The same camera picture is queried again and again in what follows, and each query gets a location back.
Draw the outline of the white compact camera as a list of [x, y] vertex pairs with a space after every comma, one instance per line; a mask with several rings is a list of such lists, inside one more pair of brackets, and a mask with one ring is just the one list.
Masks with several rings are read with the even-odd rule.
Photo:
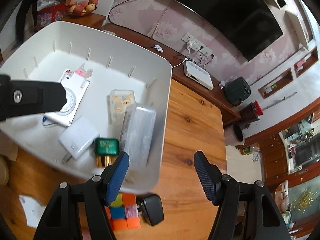
[[69, 127], [75, 117], [76, 111], [80, 105], [84, 94], [89, 87], [90, 81], [76, 74], [76, 72], [66, 69], [59, 79], [59, 83], [66, 91], [67, 102], [58, 112], [46, 113], [46, 120], [53, 123]]

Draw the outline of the white power adapter charger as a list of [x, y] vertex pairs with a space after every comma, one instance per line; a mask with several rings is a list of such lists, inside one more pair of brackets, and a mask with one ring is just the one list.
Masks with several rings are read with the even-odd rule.
[[62, 163], [68, 162], [71, 158], [77, 160], [99, 136], [98, 130], [86, 117], [80, 116], [77, 118], [59, 136], [59, 143], [67, 151]]

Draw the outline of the green and gold bottle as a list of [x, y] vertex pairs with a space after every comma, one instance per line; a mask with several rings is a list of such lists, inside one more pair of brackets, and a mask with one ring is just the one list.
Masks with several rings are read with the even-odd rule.
[[97, 138], [93, 146], [99, 168], [112, 165], [120, 153], [119, 141], [115, 138]]

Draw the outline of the clear sticker decorated box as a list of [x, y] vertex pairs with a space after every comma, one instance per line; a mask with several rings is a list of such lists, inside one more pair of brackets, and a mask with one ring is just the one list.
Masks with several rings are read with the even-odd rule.
[[110, 115], [113, 125], [121, 125], [124, 120], [126, 108], [136, 103], [135, 94], [132, 90], [117, 90], [110, 92]]

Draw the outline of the clear plastic floss box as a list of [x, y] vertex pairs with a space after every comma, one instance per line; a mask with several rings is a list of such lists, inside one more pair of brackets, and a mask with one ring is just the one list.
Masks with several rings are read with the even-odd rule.
[[120, 134], [120, 150], [129, 155], [129, 169], [146, 168], [156, 111], [152, 107], [134, 103], [126, 108]]

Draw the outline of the white fan-shaped device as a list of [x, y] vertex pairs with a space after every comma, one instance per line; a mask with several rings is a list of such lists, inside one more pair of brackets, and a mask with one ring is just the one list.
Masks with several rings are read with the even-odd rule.
[[37, 228], [46, 206], [33, 197], [25, 195], [19, 195], [19, 201], [25, 214], [27, 226]]

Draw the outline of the multicolour puzzle cube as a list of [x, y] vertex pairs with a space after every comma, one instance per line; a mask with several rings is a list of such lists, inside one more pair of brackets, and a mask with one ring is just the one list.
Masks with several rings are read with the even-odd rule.
[[138, 229], [141, 227], [136, 196], [118, 193], [116, 200], [105, 207], [108, 221], [113, 231]]

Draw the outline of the red patterned tissue box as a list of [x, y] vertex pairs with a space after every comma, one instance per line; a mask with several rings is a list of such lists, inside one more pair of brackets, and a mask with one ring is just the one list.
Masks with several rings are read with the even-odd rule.
[[67, 15], [65, 3], [43, 8], [37, 13], [37, 25], [45, 27], [53, 22], [61, 21]]

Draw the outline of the bowl of fruit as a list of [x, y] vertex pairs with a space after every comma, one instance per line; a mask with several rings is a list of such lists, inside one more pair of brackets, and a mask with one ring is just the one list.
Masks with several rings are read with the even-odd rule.
[[68, 4], [67, 15], [70, 17], [82, 17], [91, 14], [97, 9], [99, 0], [87, 0], [77, 3], [70, 1]]

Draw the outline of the dark green radio speaker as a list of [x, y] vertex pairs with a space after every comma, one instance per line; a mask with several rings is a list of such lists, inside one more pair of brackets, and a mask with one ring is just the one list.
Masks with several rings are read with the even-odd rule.
[[239, 77], [223, 88], [226, 100], [233, 106], [244, 102], [251, 95], [251, 89], [243, 77]]

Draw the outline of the white router box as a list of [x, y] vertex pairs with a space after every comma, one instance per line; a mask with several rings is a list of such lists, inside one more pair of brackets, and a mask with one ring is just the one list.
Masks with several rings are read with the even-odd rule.
[[208, 90], [212, 90], [214, 88], [210, 74], [195, 63], [191, 61], [185, 61], [183, 63], [183, 70], [185, 76], [196, 81], [203, 87], [206, 87]]

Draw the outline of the black flat television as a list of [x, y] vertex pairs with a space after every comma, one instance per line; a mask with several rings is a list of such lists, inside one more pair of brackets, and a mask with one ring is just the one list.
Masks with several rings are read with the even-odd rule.
[[210, 23], [251, 61], [283, 35], [263, 0], [175, 0]]

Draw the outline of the black wall charger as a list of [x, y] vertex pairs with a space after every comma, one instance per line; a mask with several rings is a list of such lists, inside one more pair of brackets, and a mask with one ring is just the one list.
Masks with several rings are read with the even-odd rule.
[[164, 220], [163, 205], [159, 195], [148, 193], [136, 197], [138, 213], [150, 226], [156, 226]]

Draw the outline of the white wall power outlet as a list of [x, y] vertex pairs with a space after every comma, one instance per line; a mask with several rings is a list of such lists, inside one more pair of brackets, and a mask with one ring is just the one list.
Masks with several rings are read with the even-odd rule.
[[207, 46], [203, 45], [200, 41], [194, 38], [189, 33], [186, 33], [182, 37], [182, 41], [186, 43], [186, 49], [192, 51], [199, 51], [203, 56], [212, 56], [213, 51], [209, 49]]

